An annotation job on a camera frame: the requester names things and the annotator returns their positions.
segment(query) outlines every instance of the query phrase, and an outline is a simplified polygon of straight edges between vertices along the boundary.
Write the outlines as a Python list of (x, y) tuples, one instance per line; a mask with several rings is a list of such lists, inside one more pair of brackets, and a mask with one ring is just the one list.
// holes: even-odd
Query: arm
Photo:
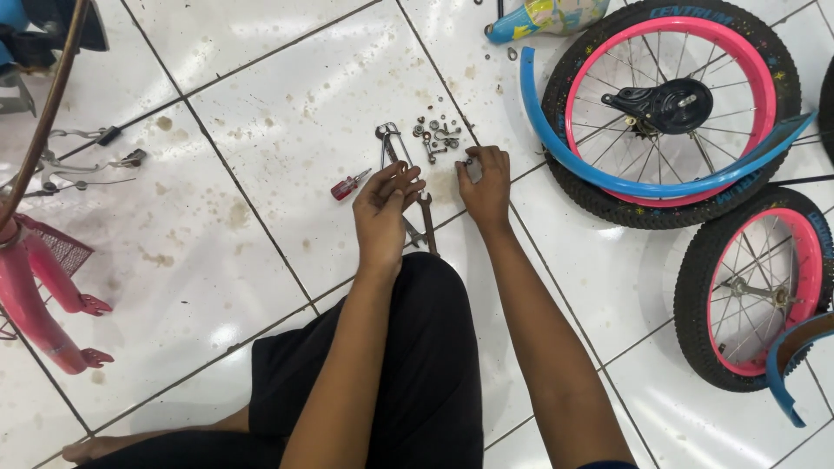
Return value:
[(365, 465), (391, 291), (402, 265), (402, 211), (425, 186), (424, 181), (408, 184), (419, 173), (420, 168), (403, 173), (403, 165), (392, 164), (372, 176), (354, 202), (359, 269), (330, 351), (289, 438), (282, 469)]
[(510, 156), (474, 147), (483, 178), (456, 163), (460, 195), (490, 254), (495, 281), (533, 412), (553, 467), (634, 460), (608, 395), (570, 323), (521, 249), (509, 221)]

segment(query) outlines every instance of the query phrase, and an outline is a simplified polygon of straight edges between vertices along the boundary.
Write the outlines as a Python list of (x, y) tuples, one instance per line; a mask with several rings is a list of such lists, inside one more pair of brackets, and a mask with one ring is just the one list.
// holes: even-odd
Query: white tile floor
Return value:
[[(815, 108), (834, 54), (833, 2), (734, 3), (769, 24), (788, 17), (775, 30), (797, 65), (804, 105)], [(695, 228), (625, 229), (565, 196), (540, 167), (540, 146), (520, 101), (518, 63), (483, 38), (495, 16), (490, 2), (98, 4), (112, 50), (79, 56), (56, 127), (135, 121), (111, 146), (70, 161), (121, 159), (137, 147), (148, 159), (140, 169), (89, 179), (134, 181), (30, 199), (22, 211), (97, 250), (74, 280), (115, 311), (93, 318), (67, 316), (52, 301), (48, 307), (80, 346), (116, 361), (67, 376), (20, 341), (0, 347), (0, 466), (67, 467), (55, 454), (89, 433), (193, 425), (240, 408), (251, 386), (251, 340), (302, 326), (349, 288), (358, 254), (352, 214), (327, 190), (378, 167), (375, 125), (393, 120), (409, 129), (419, 115), (441, 114), (446, 122), (462, 125), (465, 116), (475, 124), (462, 146), (477, 139), (510, 151), (518, 178), (513, 227), (583, 332), (640, 467), (830, 466), (834, 340), (815, 346), (787, 382), (808, 423), (802, 430), (790, 426), (766, 391), (731, 394), (698, 378), (669, 322)], [(519, 4), (506, 0), (505, 9)], [(621, 6), (612, 0), (610, 10)], [(514, 44), (538, 48), (540, 93), (573, 40), (534, 36)], [(28, 83), (42, 103), (48, 84)], [(0, 117), (6, 139), (0, 172), (17, 167), (34, 122), (22, 114)], [(405, 142), (424, 168), (435, 223), (443, 225), (440, 252), (472, 300), (485, 466), (549, 466), (485, 248), (471, 218), (457, 216), (463, 205), (451, 161), (462, 151), (428, 166), (419, 142)], [(52, 146), (64, 154), (81, 143)], [(806, 145), (791, 151), (776, 178), (830, 173), (821, 148)], [(834, 208), (830, 182), (792, 188), (822, 209)], [(407, 215), (422, 229), (418, 211)], [(834, 222), (834, 211), (828, 217)]]

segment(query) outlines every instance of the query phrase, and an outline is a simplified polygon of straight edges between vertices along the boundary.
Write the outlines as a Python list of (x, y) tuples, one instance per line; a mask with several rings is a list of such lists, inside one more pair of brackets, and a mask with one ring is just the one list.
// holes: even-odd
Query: foot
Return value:
[(95, 436), (74, 445), (66, 445), (61, 451), (61, 456), (66, 461), (83, 464), (129, 445), (129, 442), (122, 439), (120, 436)]

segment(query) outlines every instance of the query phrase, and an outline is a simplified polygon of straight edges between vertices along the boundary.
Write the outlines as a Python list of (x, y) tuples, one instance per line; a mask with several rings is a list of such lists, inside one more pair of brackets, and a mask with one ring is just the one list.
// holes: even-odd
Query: pink bicycle frame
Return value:
[(56, 365), (70, 375), (88, 367), (101, 368), (113, 358), (95, 349), (79, 350), (57, 321), (49, 314), (38, 293), (37, 276), (53, 298), (68, 313), (83, 311), (100, 316), (112, 311), (107, 303), (82, 295), (69, 275), (55, 259), (40, 236), (31, 229), (44, 224), (16, 214), (13, 221), (0, 230), (0, 303), (17, 328)]

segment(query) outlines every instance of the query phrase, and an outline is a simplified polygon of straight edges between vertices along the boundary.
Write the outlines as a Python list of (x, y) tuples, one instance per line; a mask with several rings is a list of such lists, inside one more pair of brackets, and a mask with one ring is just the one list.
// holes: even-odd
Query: hand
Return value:
[(359, 238), (359, 270), (373, 270), (396, 278), (403, 263), (405, 227), (403, 211), (413, 204), (425, 181), (410, 182), (420, 167), (405, 170), (400, 161), (368, 179), (354, 201), (356, 237)]
[(512, 231), (510, 227), (510, 155), (496, 146), (469, 147), (466, 154), (480, 161), (483, 173), (480, 181), (472, 183), (466, 164), (455, 161), (464, 200), (481, 236)]

